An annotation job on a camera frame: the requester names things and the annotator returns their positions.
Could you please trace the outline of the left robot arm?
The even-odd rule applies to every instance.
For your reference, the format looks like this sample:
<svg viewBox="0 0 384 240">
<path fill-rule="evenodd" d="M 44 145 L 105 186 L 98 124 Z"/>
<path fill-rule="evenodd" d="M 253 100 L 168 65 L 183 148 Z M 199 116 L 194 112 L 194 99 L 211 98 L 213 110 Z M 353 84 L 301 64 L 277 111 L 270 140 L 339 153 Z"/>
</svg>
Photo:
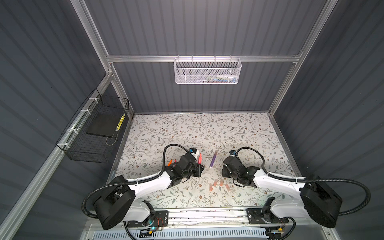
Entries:
<svg viewBox="0 0 384 240">
<path fill-rule="evenodd" d="M 183 179 L 199 178 L 204 166 L 199 161 L 200 152 L 191 148 L 180 160 L 165 167 L 162 175 L 145 183 L 130 186 L 108 187 L 101 191 L 93 207 L 104 230 L 109 230 L 120 222 L 137 222 L 140 226 L 151 226 L 156 211 L 148 201 L 141 201 L 153 192 L 166 190 L 182 183 Z"/>
</svg>

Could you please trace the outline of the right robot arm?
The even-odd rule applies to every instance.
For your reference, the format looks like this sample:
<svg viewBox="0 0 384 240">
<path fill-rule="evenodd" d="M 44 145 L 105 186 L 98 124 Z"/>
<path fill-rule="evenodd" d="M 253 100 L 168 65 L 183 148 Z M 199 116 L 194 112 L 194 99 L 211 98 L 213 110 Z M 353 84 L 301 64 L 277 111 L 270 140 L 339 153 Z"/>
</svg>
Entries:
<svg viewBox="0 0 384 240">
<path fill-rule="evenodd" d="M 246 168 L 239 157 L 230 155 L 224 160 L 223 177 L 232 178 L 239 187 L 269 189 L 292 197 L 291 200 L 269 199 L 264 210 L 271 217 L 311 218 L 319 225 L 334 228 L 342 198 L 324 182 L 300 183 L 305 178 L 267 174 L 259 167 Z"/>
</svg>

